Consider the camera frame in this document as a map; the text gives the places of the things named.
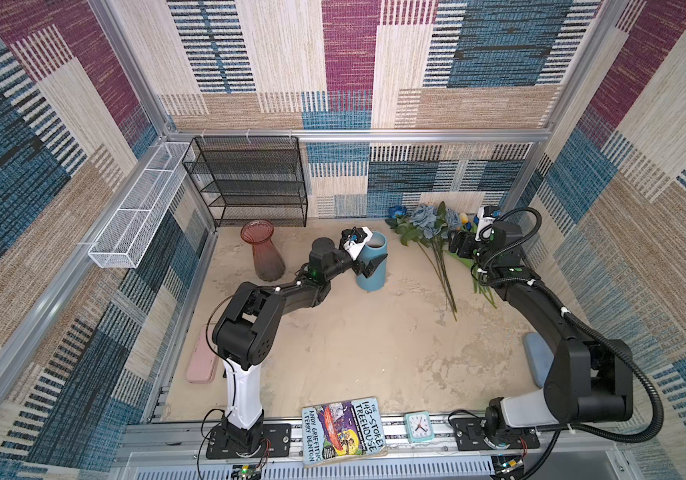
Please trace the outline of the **blue ceramic vase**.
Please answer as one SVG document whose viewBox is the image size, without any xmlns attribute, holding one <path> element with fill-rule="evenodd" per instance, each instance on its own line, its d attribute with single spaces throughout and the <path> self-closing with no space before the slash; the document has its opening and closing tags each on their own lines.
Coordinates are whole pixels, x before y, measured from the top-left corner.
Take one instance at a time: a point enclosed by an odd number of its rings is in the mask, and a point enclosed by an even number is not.
<svg viewBox="0 0 686 480">
<path fill-rule="evenodd" d="M 386 237 L 381 232 L 374 231 L 362 248 L 358 259 L 368 267 L 370 275 L 359 274 L 356 277 L 356 283 L 361 289 L 374 292 L 385 285 L 387 246 Z"/>
</svg>

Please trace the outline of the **pale blue rose bouquet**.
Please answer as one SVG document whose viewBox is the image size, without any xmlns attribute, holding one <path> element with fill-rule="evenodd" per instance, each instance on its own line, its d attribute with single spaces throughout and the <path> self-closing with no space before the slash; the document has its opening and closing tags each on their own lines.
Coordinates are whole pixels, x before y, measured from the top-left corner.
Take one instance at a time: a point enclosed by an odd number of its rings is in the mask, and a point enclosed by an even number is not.
<svg viewBox="0 0 686 480">
<path fill-rule="evenodd" d="M 444 259 L 451 231 L 448 213 L 444 202 L 437 206 L 421 204 L 410 215 L 395 217 L 394 229 L 403 245 L 415 243 L 419 246 L 436 273 L 447 306 L 457 320 L 458 309 Z"/>
</svg>

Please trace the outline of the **dark blue rose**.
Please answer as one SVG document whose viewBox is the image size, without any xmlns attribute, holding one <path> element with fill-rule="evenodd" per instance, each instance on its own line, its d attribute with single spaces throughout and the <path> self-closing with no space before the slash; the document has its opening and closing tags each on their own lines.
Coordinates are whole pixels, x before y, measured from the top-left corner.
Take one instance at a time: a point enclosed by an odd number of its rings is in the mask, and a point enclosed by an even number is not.
<svg viewBox="0 0 686 480">
<path fill-rule="evenodd" d="M 395 230 L 406 217 L 407 209 L 403 205 L 396 205 L 389 208 L 385 222 L 392 230 Z"/>
</svg>

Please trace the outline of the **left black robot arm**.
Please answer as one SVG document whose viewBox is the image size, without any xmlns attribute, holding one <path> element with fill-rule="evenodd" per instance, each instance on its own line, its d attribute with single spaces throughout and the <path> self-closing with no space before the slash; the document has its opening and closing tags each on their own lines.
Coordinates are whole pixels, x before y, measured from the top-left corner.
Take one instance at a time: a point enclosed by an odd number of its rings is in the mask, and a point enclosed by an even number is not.
<svg viewBox="0 0 686 480">
<path fill-rule="evenodd" d="M 228 441 L 249 451 L 261 445 L 261 363 L 274 344 L 282 316 L 320 305 L 331 291 L 332 280 L 347 271 L 371 277 L 387 258 L 385 254 L 370 260 L 362 257 L 373 237 L 369 228 L 353 227 L 341 232 L 338 243 L 318 238 L 312 243 L 309 261 L 292 282 L 239 285 L 210 337 L 227 379 L 228 403 L 222 426 Z"/>
</svg>

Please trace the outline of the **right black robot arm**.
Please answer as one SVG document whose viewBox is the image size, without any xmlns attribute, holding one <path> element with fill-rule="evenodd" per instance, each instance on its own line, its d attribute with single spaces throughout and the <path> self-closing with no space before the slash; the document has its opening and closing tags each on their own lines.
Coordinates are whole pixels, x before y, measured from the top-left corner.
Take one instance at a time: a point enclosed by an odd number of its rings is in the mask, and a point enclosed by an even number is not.
<svg viewBox="0 0 686 480">
<path fill-rule="evenodd" d="M 656 387 L 634 362 L 621 340 L 608 339 L 577 318 L 522 260 L 520 228 L 491 224 L 491 234 L 456 230 L 449 250 L 472 262 L 480 284 L 493 290 L 530 323 L 553 360 L 543 386 L 529 394 L 493 399 L 485 411 L 484 432 L 491 441 L 512 430 L 560 431 L 571 427 L 621 443 L 647 442 L 663 428 L 664 409 Z M 624 422 L 633 415 L 633 385 L 639 383 L 651 404 L 649 424 L 619 434 L 600 422 Z"/>
</svg>

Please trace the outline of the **red ribbed glass vase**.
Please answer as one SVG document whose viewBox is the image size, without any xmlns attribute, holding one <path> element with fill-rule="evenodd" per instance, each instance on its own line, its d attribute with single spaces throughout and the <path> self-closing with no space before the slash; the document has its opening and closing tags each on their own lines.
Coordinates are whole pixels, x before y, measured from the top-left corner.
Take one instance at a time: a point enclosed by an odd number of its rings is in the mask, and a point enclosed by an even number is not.
<svg viewBox="0 0 686 480">
<path fill-rule="evenodd" d="M 265 219 L 251 220 L 240 231 L 241 239 L 252 248 L 254 269 L 265 282 L 280 279 L 286 266 L 280 252 L 273 243 L 274 225 Z"/>
</svg>

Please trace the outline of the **blue grey oval pad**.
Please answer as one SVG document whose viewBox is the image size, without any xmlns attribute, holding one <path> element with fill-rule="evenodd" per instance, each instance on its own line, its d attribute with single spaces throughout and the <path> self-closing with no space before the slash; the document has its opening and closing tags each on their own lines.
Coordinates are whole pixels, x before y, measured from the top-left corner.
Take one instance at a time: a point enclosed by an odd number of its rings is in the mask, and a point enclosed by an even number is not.
<svg viewBox="0 0 686 480">
<path fill-rule="evenodd" d="M 553 353 L 536 332 L 524 335 L 523 346 L 533 382 L 538 388 L 543 388 L 553 362 Z"/>
</svg>

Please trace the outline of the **colourful treehouse book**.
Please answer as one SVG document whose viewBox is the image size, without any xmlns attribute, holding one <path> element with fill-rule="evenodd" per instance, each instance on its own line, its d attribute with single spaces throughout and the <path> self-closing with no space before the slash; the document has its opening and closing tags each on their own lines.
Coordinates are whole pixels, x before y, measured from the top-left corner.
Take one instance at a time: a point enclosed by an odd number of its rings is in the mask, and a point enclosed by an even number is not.
<svg viewBox="0 0 686 480">
<path fill-rule="evenodd" d="M 304 407 L 301 423 L 305 467 L 374 457 L 387 451 L 376 397 Z"/>
</svg>

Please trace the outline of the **small mint alarm clock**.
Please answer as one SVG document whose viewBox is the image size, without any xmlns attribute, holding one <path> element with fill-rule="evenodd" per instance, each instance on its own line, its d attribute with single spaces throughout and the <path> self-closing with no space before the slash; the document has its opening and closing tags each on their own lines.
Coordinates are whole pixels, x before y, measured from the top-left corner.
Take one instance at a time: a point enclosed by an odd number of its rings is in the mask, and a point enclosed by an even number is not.
<svg viewBox="0 0 686 480">
<path fill-rule="evenodd" d="M 410 443 L 425 443 L 435 439 L 431 415 L 428 411 L 407 413 L 403 417 L 403 422 Z"/>
</svg>

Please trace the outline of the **pink pencil case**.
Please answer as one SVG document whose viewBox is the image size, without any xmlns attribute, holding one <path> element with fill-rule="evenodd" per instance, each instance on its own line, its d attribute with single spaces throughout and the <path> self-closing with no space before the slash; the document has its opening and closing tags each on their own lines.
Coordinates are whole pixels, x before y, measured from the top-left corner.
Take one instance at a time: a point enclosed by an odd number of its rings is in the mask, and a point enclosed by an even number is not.
<svg viewBox="0 0 686 480">
<path fill-rule="evenodd" d="M 195 342 L 185 374 L 191 384 L 209 384 L 215 378 L 219 357 L 211 349 L 211 330 L 205 324 Z"/>
</svg>

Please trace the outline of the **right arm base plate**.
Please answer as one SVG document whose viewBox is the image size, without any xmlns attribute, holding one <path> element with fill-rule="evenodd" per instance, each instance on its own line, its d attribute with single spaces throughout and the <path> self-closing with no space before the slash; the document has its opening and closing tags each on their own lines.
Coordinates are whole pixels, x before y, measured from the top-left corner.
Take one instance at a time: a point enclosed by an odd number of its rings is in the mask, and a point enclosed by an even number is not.
<svg viewBox="0 0 686 480">
<path fill-rule="evenodd" d="M 453 430 L 457 449 L 469 451 L 530 450 L 538 449 L 541 442 L 534 428 L 509 428 L 492 431 L 484 418 L 468 412 L 452 412 L 448 424 Z"/>
</svg>

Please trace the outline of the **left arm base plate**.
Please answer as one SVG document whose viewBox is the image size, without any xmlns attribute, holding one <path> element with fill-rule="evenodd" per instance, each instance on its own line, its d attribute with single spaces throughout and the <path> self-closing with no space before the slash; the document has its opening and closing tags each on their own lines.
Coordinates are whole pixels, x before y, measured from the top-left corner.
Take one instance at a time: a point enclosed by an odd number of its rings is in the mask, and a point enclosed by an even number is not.
<svg viewBox="0 0 686 480">
<path fill-rule="evenodd" d="M 258 423 L 251 429 L 232 424 L 218 425 L 209 434 L 205 457 L 208 460 L 259 459 L 265 452 L 269 458 L 289 456 L 292 437 L 290 423 Z"/>
</svg>

